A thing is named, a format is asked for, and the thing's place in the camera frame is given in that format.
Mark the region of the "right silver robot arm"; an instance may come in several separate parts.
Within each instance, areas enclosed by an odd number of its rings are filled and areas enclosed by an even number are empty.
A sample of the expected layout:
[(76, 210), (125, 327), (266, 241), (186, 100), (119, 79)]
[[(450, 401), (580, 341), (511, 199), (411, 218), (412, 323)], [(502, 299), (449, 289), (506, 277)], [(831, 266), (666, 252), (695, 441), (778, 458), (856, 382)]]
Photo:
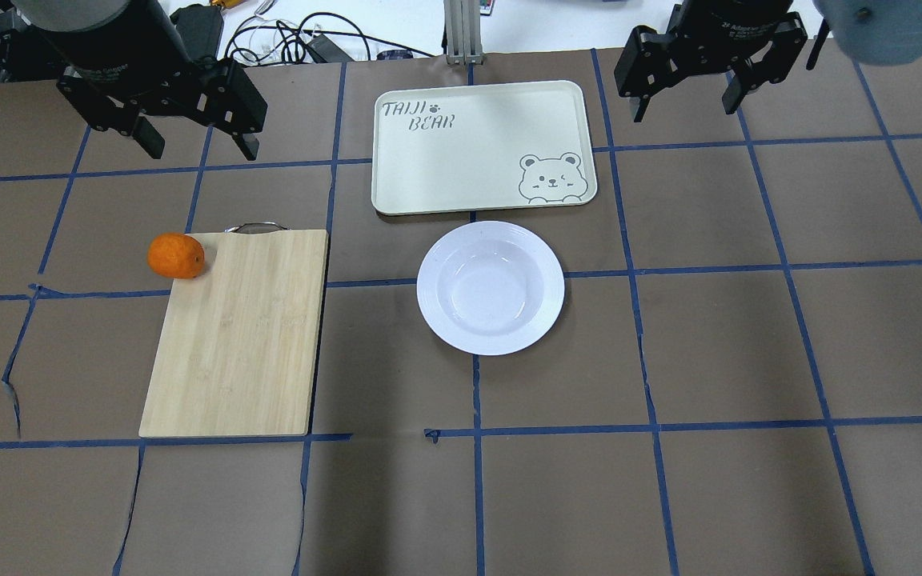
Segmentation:
[(790, 1), (683, 1), (673, 6), (667, 29), (636, 26), (614, 75), (633, 119), (643, 121), (659, 92), (698, 76), (731, 73), (721, 96), (736, 114), (748, 94), (782, 83), (804, 48), (806, 70), (816, 68), (833, 38), (852, 61), (902, 66), (922, 58), (922, 1), (816, 1), (815, 35)]

